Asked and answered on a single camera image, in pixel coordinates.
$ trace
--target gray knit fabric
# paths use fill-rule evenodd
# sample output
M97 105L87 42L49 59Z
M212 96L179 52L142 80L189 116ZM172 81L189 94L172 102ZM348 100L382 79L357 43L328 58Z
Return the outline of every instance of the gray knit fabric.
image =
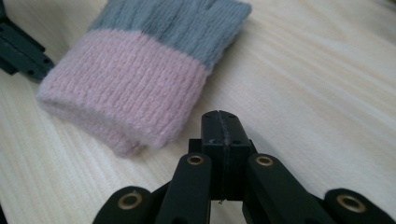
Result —
M211 70L250 11L234 0L109 0L90 29L142 31Z

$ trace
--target pink knit cuff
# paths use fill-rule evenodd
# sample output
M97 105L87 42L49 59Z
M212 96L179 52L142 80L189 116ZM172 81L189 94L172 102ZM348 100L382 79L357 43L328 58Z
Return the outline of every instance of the pink knit cuff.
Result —
M137 140L174 140L207 75L198 60L141 32L93 30L50 71L37 98L125 154Z

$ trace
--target wood grain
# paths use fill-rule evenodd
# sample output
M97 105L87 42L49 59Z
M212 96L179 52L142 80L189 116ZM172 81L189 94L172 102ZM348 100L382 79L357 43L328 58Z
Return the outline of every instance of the wood grain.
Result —
M55 62L105 0L6 0L8 16ZM9 223L90 223L117 189L167 182L200 117L237 115L260 152L313 194L353 189L396 218L396 6L386 0L249 0L176 142L115 157L35 101L37 83L0 72L0 202ZM240 203L213 203L212 223L243 223Z

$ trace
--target table surface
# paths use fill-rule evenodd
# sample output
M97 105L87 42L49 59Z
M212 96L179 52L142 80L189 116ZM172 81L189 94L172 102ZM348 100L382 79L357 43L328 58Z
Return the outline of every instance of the table surface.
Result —
M105 0L6 0L8 16L56 63ZM0 202L9 223L90 223L117 189L171 179L201 116L238 116L260 152L311 193L353 189L396 218L396 4L249 0L176 142L132 158L37 106L38 83L0 72ZM212 203L212 223L244 223L241 203Z

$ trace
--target light wood surface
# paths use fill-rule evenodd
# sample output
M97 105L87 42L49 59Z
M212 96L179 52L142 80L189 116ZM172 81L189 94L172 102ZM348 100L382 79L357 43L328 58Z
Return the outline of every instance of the light wood surface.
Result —
M5 0L8 16L56 63L105 0ZM36 103L38 84L0 72L0 202L9 223L91 223L117 189L171 179L200 117L238 116L260 152L306 189L353 189L396 218L396 5L386 0L249 0L178 140L121 159ZM212 223L244 223L212 203Z

